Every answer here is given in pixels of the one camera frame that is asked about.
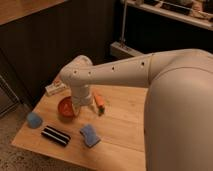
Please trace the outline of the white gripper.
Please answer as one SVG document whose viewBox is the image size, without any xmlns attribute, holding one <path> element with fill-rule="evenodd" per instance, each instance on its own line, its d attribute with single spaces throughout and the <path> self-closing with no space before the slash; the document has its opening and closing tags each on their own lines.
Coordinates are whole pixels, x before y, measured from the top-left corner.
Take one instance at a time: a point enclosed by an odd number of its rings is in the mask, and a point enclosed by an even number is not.
<svg viewBox="0 0 213 171">
<path fill-rule="evenodd" d="M 74 106 L 87 106 L 92 103 L 92 94 L 89 87 L 72 87 L 71 99 Z"/>
</svg>

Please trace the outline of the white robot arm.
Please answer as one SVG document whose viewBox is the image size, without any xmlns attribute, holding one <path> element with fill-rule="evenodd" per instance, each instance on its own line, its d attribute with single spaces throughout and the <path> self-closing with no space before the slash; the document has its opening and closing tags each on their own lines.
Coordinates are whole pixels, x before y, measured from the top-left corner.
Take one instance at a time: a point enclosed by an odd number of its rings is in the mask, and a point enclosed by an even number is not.
<svg viewBox="0 0 213 171">
<path fill-rule="evenodd" d="M 79 55 L 60 70 L 74 106 L 90 85 L 143 87 L 147 171 L 213 171 L 213 54 L 182 49 L 94 65 Z"/>
</svg>

